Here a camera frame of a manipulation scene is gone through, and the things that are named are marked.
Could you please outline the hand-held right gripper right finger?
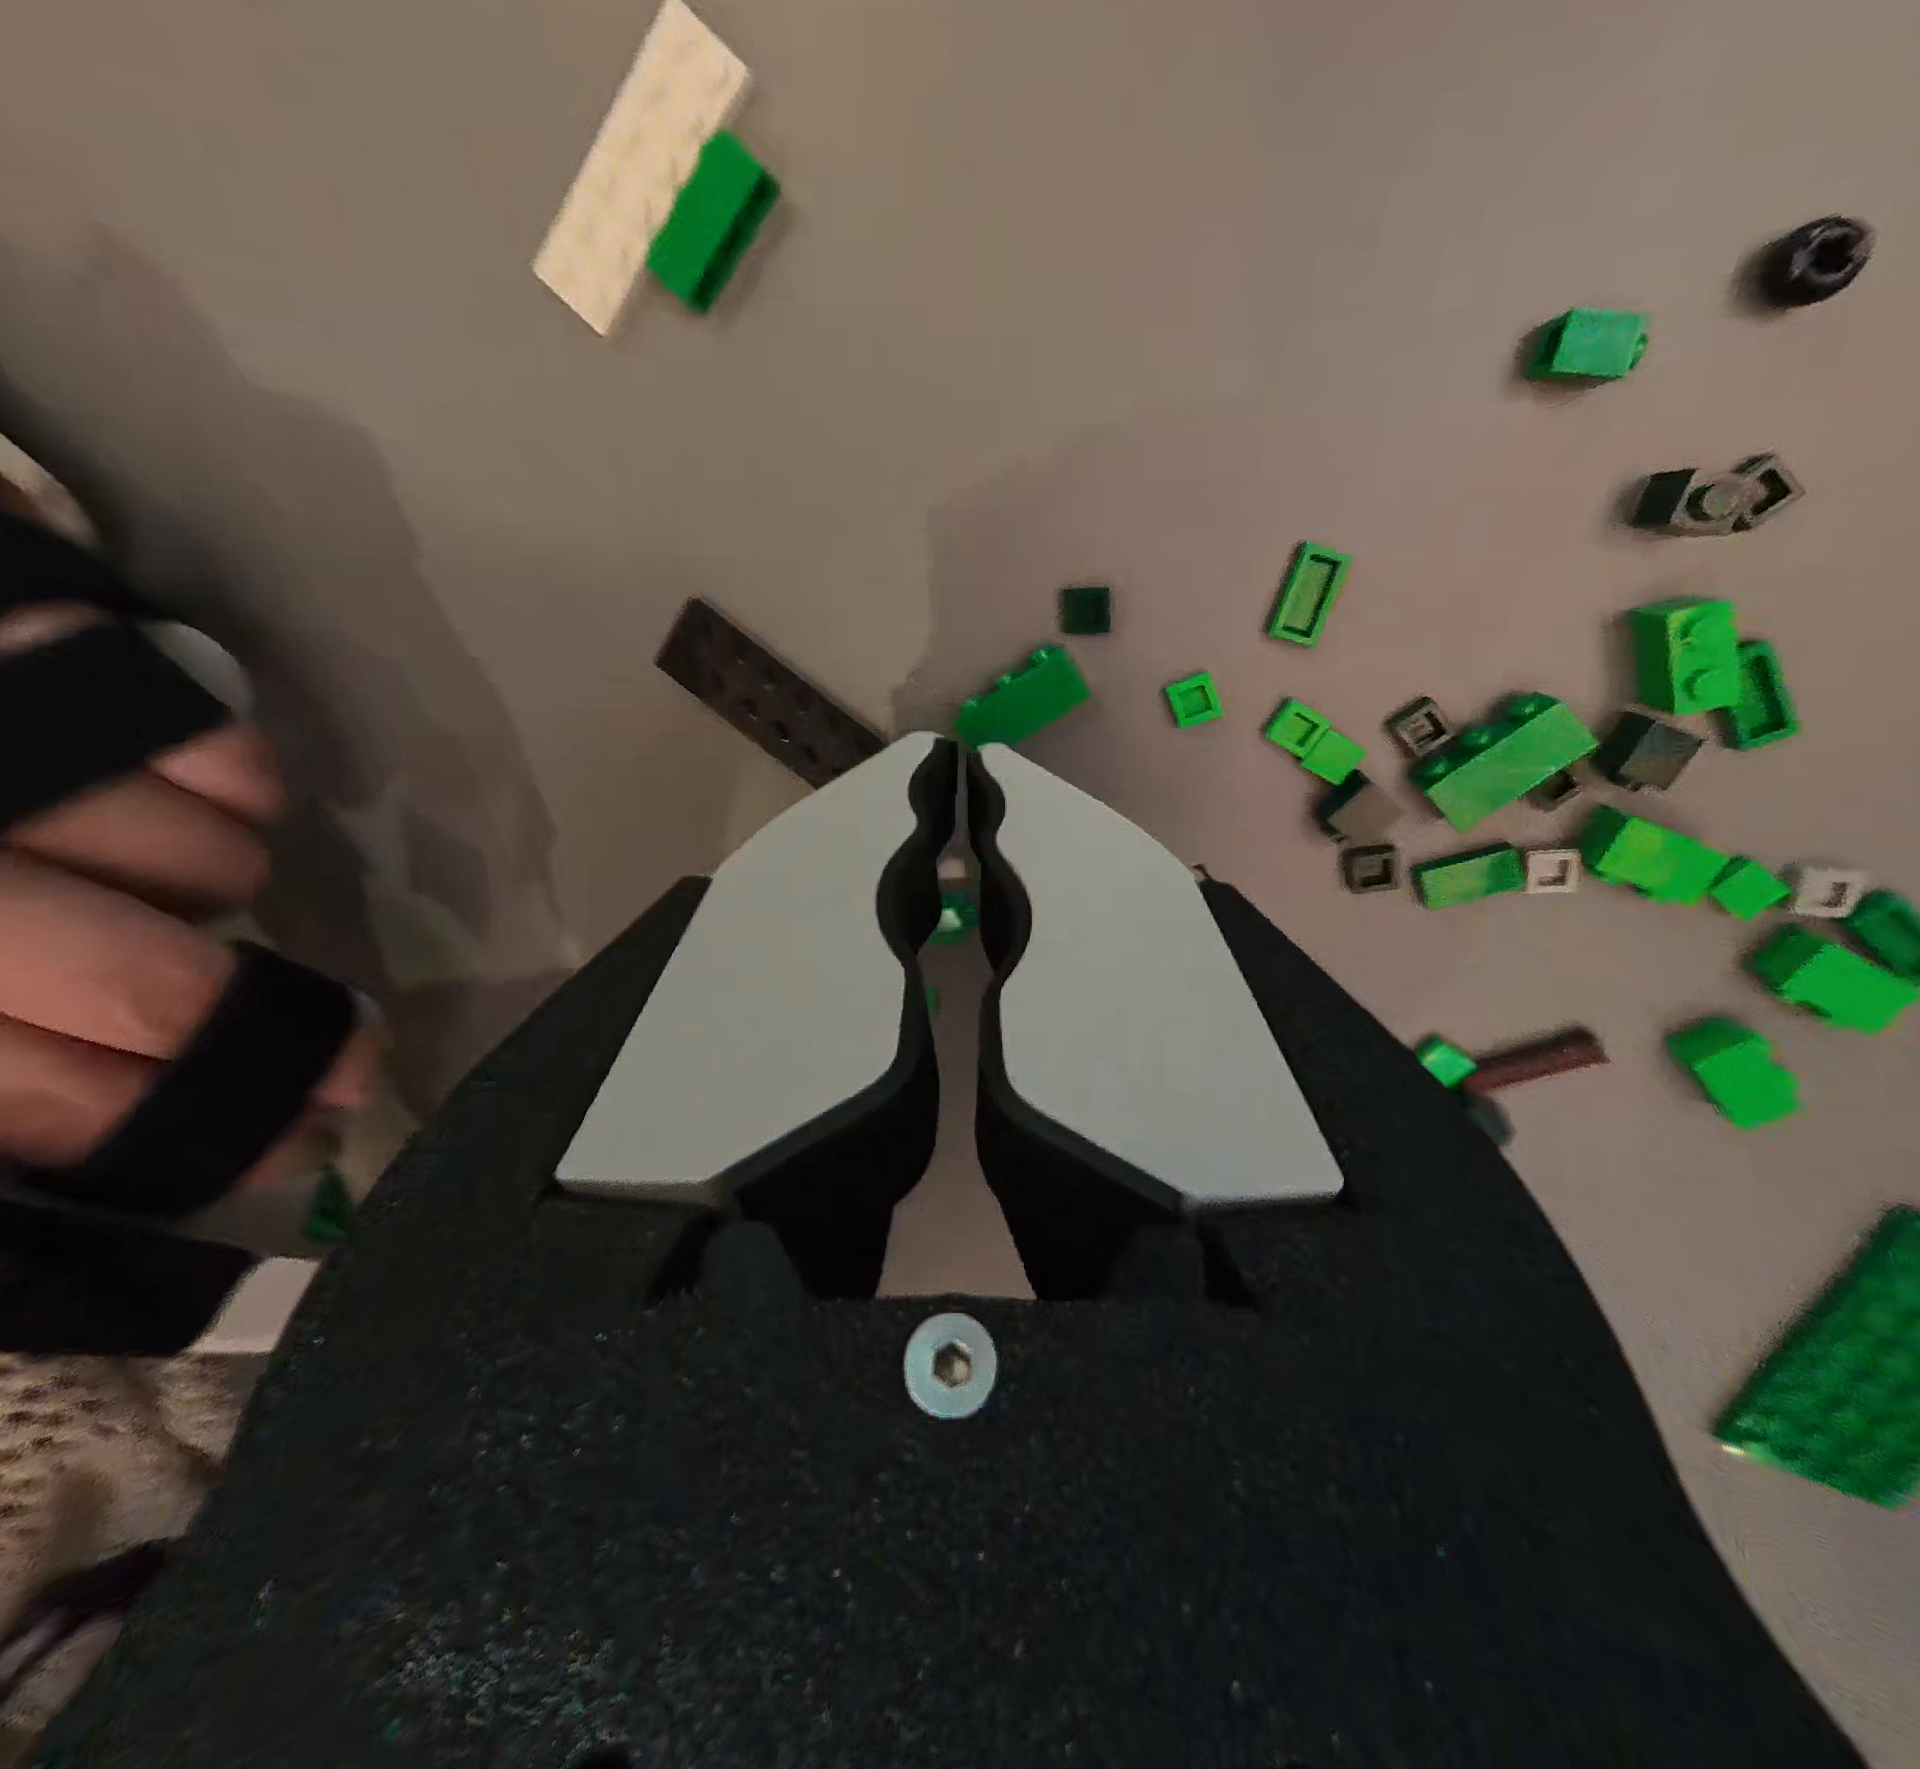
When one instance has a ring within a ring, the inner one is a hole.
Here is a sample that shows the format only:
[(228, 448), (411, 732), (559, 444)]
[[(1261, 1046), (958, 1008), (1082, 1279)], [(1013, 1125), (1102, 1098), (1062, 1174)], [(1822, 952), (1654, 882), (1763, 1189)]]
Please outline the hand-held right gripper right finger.
[(990, 980), (973, 1147), (1037, 1301), (1139, 1237), (1346, 1184), (1208, 882), (1018, 748), (965, 759)]

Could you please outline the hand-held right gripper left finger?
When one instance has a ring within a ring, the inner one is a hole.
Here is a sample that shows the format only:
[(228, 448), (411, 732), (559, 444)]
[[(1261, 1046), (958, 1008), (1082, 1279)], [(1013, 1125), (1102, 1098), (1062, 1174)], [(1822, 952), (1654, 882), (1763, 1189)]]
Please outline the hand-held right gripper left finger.
[(912, 732), (706, 881), (554, 1184), (771, 1228), (805, 1288), (872, 1299), (937, 1143), (919, 962), (958, 746)]

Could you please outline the long black lego plate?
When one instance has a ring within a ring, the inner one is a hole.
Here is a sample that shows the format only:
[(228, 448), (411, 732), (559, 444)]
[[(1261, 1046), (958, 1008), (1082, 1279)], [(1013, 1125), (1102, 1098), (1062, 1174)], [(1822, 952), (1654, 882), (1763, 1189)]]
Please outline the long black lego plate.
[(885, 746), (880, 730), (703, 599), (682, 604), (654, 664), (810, 788)]

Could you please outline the green lego brick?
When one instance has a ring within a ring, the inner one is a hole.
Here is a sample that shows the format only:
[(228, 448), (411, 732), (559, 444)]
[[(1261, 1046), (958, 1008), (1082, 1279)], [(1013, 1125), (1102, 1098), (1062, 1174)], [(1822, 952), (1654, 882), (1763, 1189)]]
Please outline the green lego brick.
[(687, 310), (710, 312), (779, 196), (778, 175), (731, 129), (718, 130), (648, 247), (646, 274)]
[(1067, 718), (1089, 699), (1089, 680), (1074, 655), (1057, 642), (1042, 645), (962, 700), (951, 716), (951, 735), (968, 748), (1013, 748)]

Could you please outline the brown lego bar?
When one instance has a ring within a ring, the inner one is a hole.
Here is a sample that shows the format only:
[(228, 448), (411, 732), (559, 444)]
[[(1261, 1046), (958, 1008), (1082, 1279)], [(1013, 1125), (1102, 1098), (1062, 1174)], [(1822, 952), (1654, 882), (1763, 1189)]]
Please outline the brown lego bar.
[(1610, 1055), (1603, 1043), (1585, 1029), (1565, 1029), (1547, 1036), (1496, 1051), (1482, 1059), (1460, 1081), (1472, 1094), (1492, 1094), (1519, 1084), (1536, 1084), (1562, 1075), (1603, 1066)]

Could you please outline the pile of green lego pieces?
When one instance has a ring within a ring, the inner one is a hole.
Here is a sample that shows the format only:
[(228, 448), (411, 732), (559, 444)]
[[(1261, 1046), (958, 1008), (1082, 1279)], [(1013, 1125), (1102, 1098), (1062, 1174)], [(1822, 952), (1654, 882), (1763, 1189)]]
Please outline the pile of green lego pieces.
[(1001, 496), (1091, 690), (1051, 763), (1400, 1019), (1579, 1025), (1696, 1116), (1703, 1036), (1750, 1139), (1915, 1133), (1915, 1004), (1747, 966), (1894, 977), (1791, 907), (1828, 850), (1915, 878), (1913, 312), (1374, 301)]

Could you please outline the large green lego plate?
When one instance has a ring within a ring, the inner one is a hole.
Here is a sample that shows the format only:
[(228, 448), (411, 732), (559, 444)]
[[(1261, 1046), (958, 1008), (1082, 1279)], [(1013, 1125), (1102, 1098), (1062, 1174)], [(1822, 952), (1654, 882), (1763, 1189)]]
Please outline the large green lego plate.
[(1918, 1488), (1918, 1212), (1894, 1207), (1717, 1413), (1754, 1465), (1895, 1512)]

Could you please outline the white lego plate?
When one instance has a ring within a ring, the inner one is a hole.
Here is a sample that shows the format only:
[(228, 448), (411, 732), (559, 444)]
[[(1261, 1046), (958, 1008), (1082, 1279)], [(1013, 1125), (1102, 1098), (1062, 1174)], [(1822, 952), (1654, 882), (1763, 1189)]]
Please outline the white lego plate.
[(662, 0), (531, 261), (591, 334), (611, 338), (702, 151), (753, 73), (684, 0)]

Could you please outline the black round lego piece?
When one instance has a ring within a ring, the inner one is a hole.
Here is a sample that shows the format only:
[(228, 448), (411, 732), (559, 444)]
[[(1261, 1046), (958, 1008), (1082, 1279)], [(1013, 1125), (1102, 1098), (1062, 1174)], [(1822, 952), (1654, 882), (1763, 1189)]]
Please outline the black round lego piece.
[(1768, 242), (1750, 278), (1769, 310), (1808, 308), (1851, 286), (1868, 267), (1878, 235), (1851, 216), (1805, 220)]

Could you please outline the person's left hand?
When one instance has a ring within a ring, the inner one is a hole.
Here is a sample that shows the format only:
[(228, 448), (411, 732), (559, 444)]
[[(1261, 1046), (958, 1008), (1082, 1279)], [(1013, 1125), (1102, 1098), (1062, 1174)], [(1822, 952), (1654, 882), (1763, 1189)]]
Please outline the person's left hand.
[(1, 1145), (71, 1169), (218, 1006), (270, 882), (286, 790), (219, 727), (21, 823), (1, 855)]

